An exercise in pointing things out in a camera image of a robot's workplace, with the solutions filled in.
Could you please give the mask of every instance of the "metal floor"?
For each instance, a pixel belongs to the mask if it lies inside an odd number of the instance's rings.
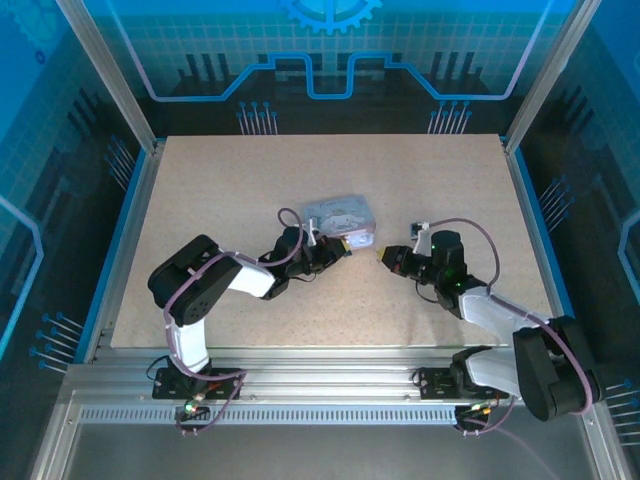
[[[576,417],[506,429],[526,437],[556,477],[500,432],[463,438],[449,426],[219,426],[182,438],[169,426],[83,425],[65,478],[252,480],[595,478]]]

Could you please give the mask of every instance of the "cork board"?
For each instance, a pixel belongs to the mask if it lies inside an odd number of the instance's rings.
[[[112,346],[165,345],[150,273],[196,235],[252,256],[281,234],[280,207],[363,194],[376,247],[407,244],[409,224],[453,216],[493,236],[502,263],[495,289],[533,310],[549,303],[496,135],[170,137],[138,241]],[[489,280],[494,261],[473,227],[456,224],[470,273]],[[428,287],[423,291],[433,295]],[[207,319],[209,346],[460,346],[493,335],[421,300],[374,249],[292,282],[266,302],[227,291]]]

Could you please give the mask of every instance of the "white arm segment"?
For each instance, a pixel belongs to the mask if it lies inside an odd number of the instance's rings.
[[[505,302],[515,309],[523,312],[522,315],[514,313],[508,308],[499,305],[491,297]],[[479,327],[493,333],[500,339],[500,343],[506,345],[513,344],[513,332],[522,328],[536,328],[537,325],[526,319],[526,315],[532,314],[539,319],[548,322],[549,316],[542,313],[530,311],[525,307],[517,305],[496,293],[487,293],[487,287],[475,287],[460,296],[460,313],[462,318],[469,323],[474,323]]]
[[[233,279],[229,288],[246,292],[254,297],[263,297],[275,282],[274,276],[265,268],[238,258],[236,261],[242,265],[242,270]],[[170,327],[178,358],[194,373],[198,373],[209,362],[204,330],[205,320],[206,317],[203,317],[192,325],[178,327],[173,324]]]
[[[512,348],[492,348],[471,355],[465,362],[471,381],[520,397],[516,357]]]

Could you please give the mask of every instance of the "plastic container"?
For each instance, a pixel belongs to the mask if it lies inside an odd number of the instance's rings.
[[[304,208],[305,221],[327,237],[343,238],[352,250],[373,245],[376,221],[362,195],[333,198]]]

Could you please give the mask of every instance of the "blue frame edge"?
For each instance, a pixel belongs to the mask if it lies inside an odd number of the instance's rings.
[[[133,170],[133,174],[131,175],[129,188],[127,189],[127,193],[125,194],[124,201],[122,202],[122,208],[120,209],[120,214],[118,215],[116,228],[113,232],[113,236],[111,237],[109,250],[107,250],[107,256],[102,266],[102,272],[100,273],[98,284],[96,285],[96,291],[93,294],[93,300],[91,301],[91,306],[89,307],[89,313],[87,314],[87,320],[84,324],[82,335],[80,336],[80,341],[78,342],[78,348],[76,350],[73,363],[83,363],[84,356],[86,355],[87,349],[89,348],[93,329],[95,328],[96,321],[98,319],[98,312],[100,311],[100,306],[102,304],[102,298],[107,288],[107,282],[109,280],[109,276],[111,275],[111,270],[113,269],[113,263],[116,258],[118,247],[120,246],[120,240],[122,239],[124,225],[127,222],[127,217],[129,216],[129,211],[131,210],[133,196],[138,186],[142,167],[144,166],[147,155],[148,154],[145,152],[145,150],[141,148],[140,153],[138,154],[138,159],[136,161],[136,166]]]
[[[531,176],[529,175],[529,170],[527,169],[527,165],[524,161],[524,156],[522,155],[520,147],[515,150],[514,156],[522,175],[522,182],[524,183],[524,188],[527,192],[527,198],[529,200],[529,203],[531,204],[536,227],[540,232],[542,248],[544,249],[544,253],[547,256],[547,260],[549,261],[549,267],[551,268],[551,277],[553,279],[553,283],[555,284],[558,298],[560,300],[560,304],[562,305],[562,310],[566,315],[570,315],[573,317],[574,312],[571,305],[571,300],[569,299],[569,292],[567,291],[567,286],[565,285],[564,279],[562,278],[562,273],[560,272],[560,264],[558,264],[556,252],[554,251],[553,245],[551,244],[551,237],[549,236],[549,232],[544,223],[542,210],[540,209],[540,204],[538,203],[536,192],[533,188],[533,182],[531,181]]]

